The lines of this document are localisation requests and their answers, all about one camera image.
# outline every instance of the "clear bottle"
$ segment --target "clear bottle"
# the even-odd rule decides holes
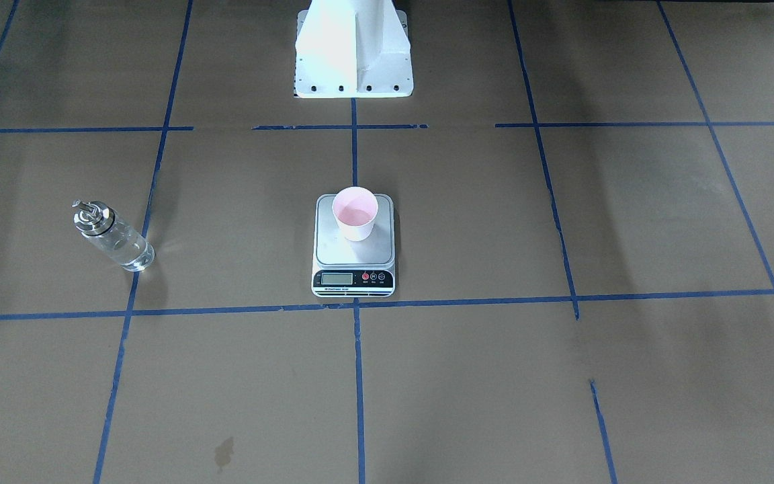
[[[73,223],[92,245],[130,272],[143,270],[154,261],[154,247],[117,212],[103,202],[76,200]]]

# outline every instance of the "bottle cap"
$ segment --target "bottle cap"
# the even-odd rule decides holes
[[[71,206],[79,208],[73,215],[73,224],[86,235],[104,233],[116,221],[116,212],[104,202],[75,200]]]

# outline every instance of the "white cup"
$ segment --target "white cup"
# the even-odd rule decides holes
[[[342,237],[360,242],[372,233],[378,215],[378,199],[363,187],[348,187],[336,194],[333,214]]]

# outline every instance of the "digital scale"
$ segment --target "digital scale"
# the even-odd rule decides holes
[[[352,242],[339,231],[333,214],[336,195],[316,202],[312,250],[312,293],[319,297],[387,297],[396,290],[393,201],[376,194],[378,215],[369,237]]]

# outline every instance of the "stain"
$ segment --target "stain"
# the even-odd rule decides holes
[[[234,454],[233,446],[234,438],[229,437],[223,441],[223,444],[214,449],[214,462],[219,468],[217,474],[222,474],[223,466],[227,466],[231,462],[231,454]]]

